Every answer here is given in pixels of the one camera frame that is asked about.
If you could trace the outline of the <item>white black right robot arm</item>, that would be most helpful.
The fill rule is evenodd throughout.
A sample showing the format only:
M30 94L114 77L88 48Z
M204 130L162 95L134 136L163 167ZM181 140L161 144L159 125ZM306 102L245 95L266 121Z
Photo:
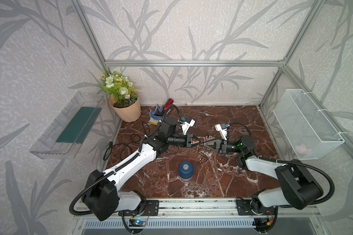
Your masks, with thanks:
M235 161L240 168L278 181L278 188L263 190L252 196L249 206L254 214L262 215L266 209L277 207L302 210L333 197L335 185L327 173L297 159L283 161L258 156L252 133L232 141L229 138L230 127L229 124L217 124L215 129L220 133L220 138L203 141L193 137L193 144L219 154L236 153Z

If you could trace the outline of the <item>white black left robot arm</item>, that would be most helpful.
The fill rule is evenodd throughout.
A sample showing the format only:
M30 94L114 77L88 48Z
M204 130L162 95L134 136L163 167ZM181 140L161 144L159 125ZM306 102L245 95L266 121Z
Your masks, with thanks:
M94 170L90 173L85 189L69 205L70 214L94 214L99 221L104 221L116 212L141 214L145 210L145 197L134 191L122 192L122 186L142 167L165 153L169 146L194 147L195 136L188 133L188 129L195 121L182 116L167 118L167 113L164 112L156 129L140 140L139 148L131 155L103 172Z

